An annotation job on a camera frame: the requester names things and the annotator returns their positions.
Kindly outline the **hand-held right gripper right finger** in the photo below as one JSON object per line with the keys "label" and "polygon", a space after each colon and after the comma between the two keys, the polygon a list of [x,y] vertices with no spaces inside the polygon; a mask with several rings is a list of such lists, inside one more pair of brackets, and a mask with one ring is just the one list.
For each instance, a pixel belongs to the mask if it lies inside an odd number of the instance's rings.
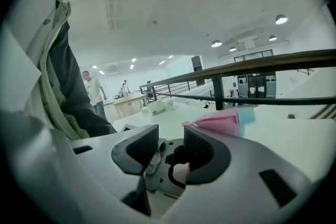
{"label": "hand-held right gripper right finger", "polygon": [[246,138],[186,126],[184,150],[190,173],[164,223],[270,223],[311,187],[302,171]]}

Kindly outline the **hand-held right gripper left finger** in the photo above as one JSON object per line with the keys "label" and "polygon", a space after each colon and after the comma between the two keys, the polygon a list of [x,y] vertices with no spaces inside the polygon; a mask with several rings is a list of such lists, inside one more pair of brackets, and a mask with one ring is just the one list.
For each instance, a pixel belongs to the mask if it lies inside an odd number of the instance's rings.
{"label": "hand-held right gripper left finger", "polygon": [[158,147],[158,125],[76,141],[52,137],[84,223],[156,222],[144,172]]}

